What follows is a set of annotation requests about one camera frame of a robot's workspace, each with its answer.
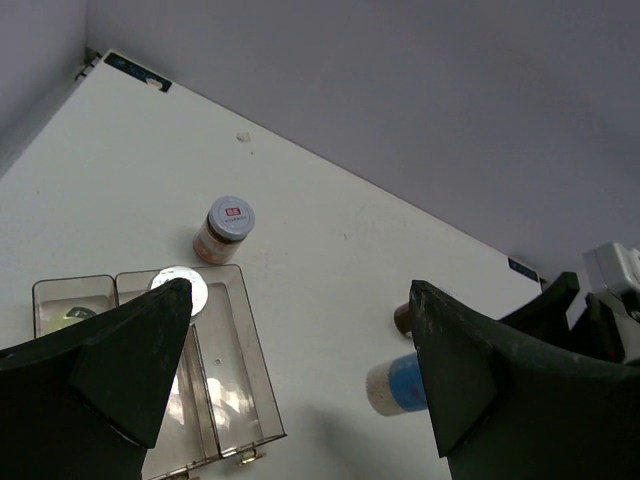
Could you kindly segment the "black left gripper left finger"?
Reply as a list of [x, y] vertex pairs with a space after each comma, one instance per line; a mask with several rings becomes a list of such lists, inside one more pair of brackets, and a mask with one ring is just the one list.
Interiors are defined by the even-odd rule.
[[175, 279], [2, 350], [2, 478], [140, 478], [191, 311], [191, 285]]

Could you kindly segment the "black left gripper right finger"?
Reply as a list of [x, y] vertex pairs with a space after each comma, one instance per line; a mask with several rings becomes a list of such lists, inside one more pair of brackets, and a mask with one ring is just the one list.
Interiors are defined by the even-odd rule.
[[639, 368], [524, 333], [424, 280], [409, 308], [438, 453], [455, 479], [635, 479]]

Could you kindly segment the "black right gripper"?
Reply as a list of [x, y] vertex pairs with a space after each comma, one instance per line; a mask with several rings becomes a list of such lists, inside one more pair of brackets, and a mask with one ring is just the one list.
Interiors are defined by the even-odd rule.
[[[500, 322], [524, 333], [567, 333], [566, 313], [579, 291], [577, 274], [563, 272], [539, 296]], [[585, 310], [570, 330], [573, 351], [622, 363], [625, 351], [613, 311], [592, 293], [585, 297], [585, 304]]]

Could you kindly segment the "white blue label shaker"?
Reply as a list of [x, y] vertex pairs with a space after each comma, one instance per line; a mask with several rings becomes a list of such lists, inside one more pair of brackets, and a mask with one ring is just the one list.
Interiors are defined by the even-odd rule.
[[365, 387], [370, 405], [382, 416], [428, 409], [415, 352], [372, 367], [366, 375]]

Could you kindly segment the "silver lid white shaker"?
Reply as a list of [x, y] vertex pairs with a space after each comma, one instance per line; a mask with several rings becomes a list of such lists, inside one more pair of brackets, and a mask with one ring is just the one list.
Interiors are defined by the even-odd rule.
[[209, 299], [207, 283], [198, 271], [186, 266], [166, 267], [153, 277], [149, 289], [155, 289], [178, 278], [188, 280], [191, 284], [192, 310], [190, 324], [194, 324], [198, 316], [204, 311]]

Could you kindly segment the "orange label jar white lid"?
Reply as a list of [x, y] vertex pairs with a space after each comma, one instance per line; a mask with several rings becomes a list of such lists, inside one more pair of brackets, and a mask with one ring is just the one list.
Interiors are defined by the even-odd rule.
[[222, 196], [212, 204], [195, 235], [194, 251], [209, 264], [225, 264], [254, 226], [255, 213], [246, 201], [236, 196]]

